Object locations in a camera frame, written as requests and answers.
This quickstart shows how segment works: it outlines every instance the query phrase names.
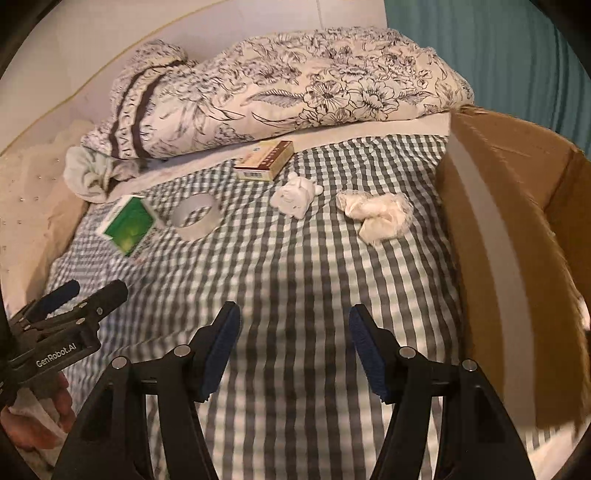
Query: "white wall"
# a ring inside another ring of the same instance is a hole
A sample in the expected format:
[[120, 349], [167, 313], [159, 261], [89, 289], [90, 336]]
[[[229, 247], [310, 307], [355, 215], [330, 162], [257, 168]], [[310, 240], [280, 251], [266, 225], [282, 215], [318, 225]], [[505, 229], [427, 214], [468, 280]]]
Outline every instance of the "white wall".
[[[165, 35], [150, 35], [195, 11]], [[385, 26], [383, 0], [62, 0], [0, 79], [0, 151], [146, 36], [162, 36], [202, 59], [251, 35], [352, 25]], [[87, 118], [105, 114], [111, 78], [123, 61], [92, 80], [100, 85], [82, 92], [87, 98], [78, 104]], [[100, 108], [97, 96], [104, 98]]]

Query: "gingham bedsheet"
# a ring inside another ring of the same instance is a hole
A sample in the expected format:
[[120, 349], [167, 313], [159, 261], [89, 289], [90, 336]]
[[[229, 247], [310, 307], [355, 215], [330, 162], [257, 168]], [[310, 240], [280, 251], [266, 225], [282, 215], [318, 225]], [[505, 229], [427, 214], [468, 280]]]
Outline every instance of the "gingham bedsheet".
[[[94, 234], [111, 205], [89, 212], [54, 263], [48, 289], [75, 278], [81, 299], [120, 278], [129, 299], [101, 322], [101, 350], [67, 369], [75, 407], [115, 356], [164, 355], [233, 300], [242, 334], [219, 391], [198, 405], [220, 478], [368, 478], [391, 407], [369, 390], [346, 330], [350, 307], [364, 303], [400, 344], [430, 359], [458, 357], [459, 295], [433, 186], [444, 144], [445, 137], [424, 135], [357, 138], [297, 153], [274, 184], [240, 181], [228, 161], [150, 188], [142, 194], [164, 220], [182, 199], [209, 192], [223, 222], [194, 242], [168, 228], [140, 266]], [[268, 205], [291, 171], [324, 187], [303, 220]], [[335, 205], [343, 189], [406, 194], [410, 231], [365, 245], [361, 225]], [[147, 408], [155, 474], [165, 478], [154, 398]], [[424, 479], [434, 470], [440, 419], [435, 398]]]

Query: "floral blanket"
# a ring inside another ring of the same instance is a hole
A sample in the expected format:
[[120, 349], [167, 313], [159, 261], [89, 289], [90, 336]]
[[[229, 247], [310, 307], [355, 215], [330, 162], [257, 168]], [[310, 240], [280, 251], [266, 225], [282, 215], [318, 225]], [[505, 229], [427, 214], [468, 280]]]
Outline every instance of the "floral blanket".
[[294, 130], [417, 118], [473, 103], [432, 48], [396, 30], [254, 37], [198, 63], [150, 41], [115, 79], [111, 117], [82, 139], [116, 158], [167, 158]]

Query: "metal screw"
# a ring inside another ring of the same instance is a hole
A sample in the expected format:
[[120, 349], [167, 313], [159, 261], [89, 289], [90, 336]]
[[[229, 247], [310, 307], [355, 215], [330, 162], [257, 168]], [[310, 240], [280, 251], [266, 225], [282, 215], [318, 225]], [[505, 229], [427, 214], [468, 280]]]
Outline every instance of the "metal screw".
[[176, 356], [187, 356], [191, 353], [191, 347], [188, 345], [179, 345], [174, 349], [174, 354]]
[[127, 365], [127, 359], [124, 356], [118, 356], [111, 362], [111, 365], [113, 368], [119, 370], [120, 368], [123, 368], [125, 365]]
[[398, 353], [400, 353], [400, 356], [404, 357], [404, 358], [414, 358], [415, 355], [417, 354], [417, 351], [411, 347], [411, 346], [403, 346]]
[[470, 360], [468, 358], [462, 362], [462, 368], [464, 370], [468, 370], [469, 372], [473, 372], [478, 370], [478, 364], [474, 360]]

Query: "white plush toy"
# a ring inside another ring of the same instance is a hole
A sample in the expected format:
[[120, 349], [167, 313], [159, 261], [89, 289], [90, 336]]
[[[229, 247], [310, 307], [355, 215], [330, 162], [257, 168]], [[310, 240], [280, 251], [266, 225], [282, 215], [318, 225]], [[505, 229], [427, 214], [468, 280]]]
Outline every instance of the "white plush toy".
[[320, 195], [323, 190], [324, 188], [312, 180], [290, 172], [287, 175], [287, 183], [277, 189], [269, 200], [269, 205], [289, 217], [302, 220], [314, 197]]

